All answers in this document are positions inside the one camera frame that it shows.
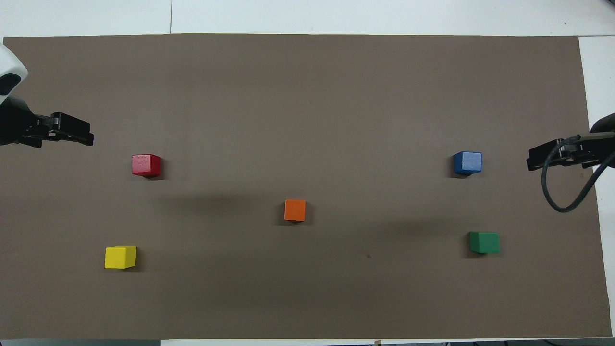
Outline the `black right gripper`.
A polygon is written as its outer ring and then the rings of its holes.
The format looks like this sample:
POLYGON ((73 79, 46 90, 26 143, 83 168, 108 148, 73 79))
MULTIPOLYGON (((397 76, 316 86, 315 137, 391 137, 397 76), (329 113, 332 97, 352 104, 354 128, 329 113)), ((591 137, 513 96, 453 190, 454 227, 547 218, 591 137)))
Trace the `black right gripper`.
MULTIPOLYGON (((598 132, 612 132, 615 131, 615 114, 612 113, 599 119, 590 128, 590 133, 598 132)), ((526 165, 528 171, 536 171, 542 169, 547 162, 549 153, 552 149, 559 146, 565 140, 563 138, 557 138, 536 147, 530 148, 528 151, 528 158, 526 159, 526 165)), ((567 143, 558 147, 553 157, 547 162, 548 167, 552 166, 575 166, 581 164, 583 169, 588 167, 597 166, 602 164, 606 158, 615 150, 615 138, 607 138, 600 140, 590 140, 583 144, 585 149, 593 155, 593 159, 589 162, 582 163, 582 160, 577 157, 578 153, 582 151, 582 145, 578 143, 567 143)))

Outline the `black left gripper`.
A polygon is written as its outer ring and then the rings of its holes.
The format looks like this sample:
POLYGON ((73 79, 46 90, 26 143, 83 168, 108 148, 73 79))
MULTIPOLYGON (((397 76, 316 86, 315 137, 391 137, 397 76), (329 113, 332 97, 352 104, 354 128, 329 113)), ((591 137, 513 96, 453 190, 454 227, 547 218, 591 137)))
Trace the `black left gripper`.
POLYGON ((0 144, 24 144, 42 147, 42 141, 68 141, 92 146, 94 135, 90 135, 90 123, 63 112, 53 112, 52 130, 49 135, 49 118, 32 112, 22 99, 8 96, 0 106, 0 144))

